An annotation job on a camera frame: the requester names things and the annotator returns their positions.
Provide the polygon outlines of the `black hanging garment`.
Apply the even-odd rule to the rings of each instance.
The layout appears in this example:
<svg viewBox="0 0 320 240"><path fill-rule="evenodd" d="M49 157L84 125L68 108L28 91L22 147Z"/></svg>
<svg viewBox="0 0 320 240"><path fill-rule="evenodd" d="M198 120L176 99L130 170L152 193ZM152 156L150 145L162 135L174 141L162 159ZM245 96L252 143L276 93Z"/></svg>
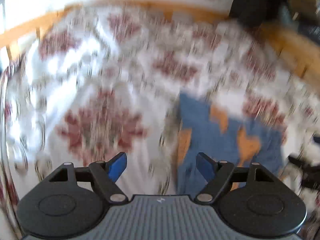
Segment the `black hanging garment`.
<svg viewBox="0 0 320 240"><path fill-rule="evenodd" d="M287 0L233 0L229 17L246 28L255 28L263 22L274 20L279 8Z"/></svg>

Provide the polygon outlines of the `white floral bedspread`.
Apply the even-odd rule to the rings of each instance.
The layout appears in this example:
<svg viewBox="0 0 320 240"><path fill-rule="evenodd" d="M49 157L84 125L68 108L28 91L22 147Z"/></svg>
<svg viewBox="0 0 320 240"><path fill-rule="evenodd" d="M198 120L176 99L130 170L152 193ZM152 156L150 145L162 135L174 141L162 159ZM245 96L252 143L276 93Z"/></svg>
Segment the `white floral bedspread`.
<svg viewBox="0 0 320 240"><path fill-rule="evenodd" d="M129 153L119 182L172 193L182 160L181 93L230 120L282 133L276 173L319 226L319 192L289 154L319 163L319 46L290 29L193 22L149 7L78 7L36 20L37 39L1 75L1 239L18 239L17 201L63 161Z"/></svg>

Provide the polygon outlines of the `blue orange patterned pants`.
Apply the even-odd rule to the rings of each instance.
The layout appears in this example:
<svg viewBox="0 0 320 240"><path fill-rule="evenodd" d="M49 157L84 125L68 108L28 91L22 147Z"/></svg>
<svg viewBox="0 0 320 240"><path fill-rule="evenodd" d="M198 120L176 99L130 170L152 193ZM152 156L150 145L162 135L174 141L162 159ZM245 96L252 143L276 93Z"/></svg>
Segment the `blue orange patterned pants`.
<svg viewBox="0 0 320 240"><path fill-rule="evenodd" d="M245 162L264 165L273 174L278 175L283 168L281 156L282 135L257 120L229 119L227 131L221 132L219 124L210 120L209 104L196 100L186 94L180 95L180 117L182 127L191 129L191 141L185 157L177 168L177 194L195 197L206 185L206 181L196 168L196 156L203 152L215 161L226 160L239 164L240 151L236 142L237 132L244 128L247 135L256 137L260 150Z"/></svg>

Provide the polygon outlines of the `wooden bed frame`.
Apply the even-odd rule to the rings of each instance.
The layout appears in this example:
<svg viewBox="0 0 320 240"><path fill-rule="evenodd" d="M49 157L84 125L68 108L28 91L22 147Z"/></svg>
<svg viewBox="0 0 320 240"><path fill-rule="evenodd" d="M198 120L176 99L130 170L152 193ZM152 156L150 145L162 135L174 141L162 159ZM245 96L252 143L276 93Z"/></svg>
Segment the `wooden bed frame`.
<svg viewBox="0 0 320 240"><path fill-rule="evenodd" d="M228 19L228 15L223 12L169 1L105 0L97 2L97 5L107 4L138 6L148 11L161 12L167 21L172 21L178 13L191 17L195 22L214 23ZM43 16L6 30L1 34L1 47L5 47L9 59L14 60L21 53L21 49L16 46L20 37L33 31L38 38L42 38L54 23L73 9L83 6L83 3L67 5L62 10L50 11ZM279 22L261 24L256 36L266 41L294 74L308 83L315 91L319 91L319 45Z"/></svg>

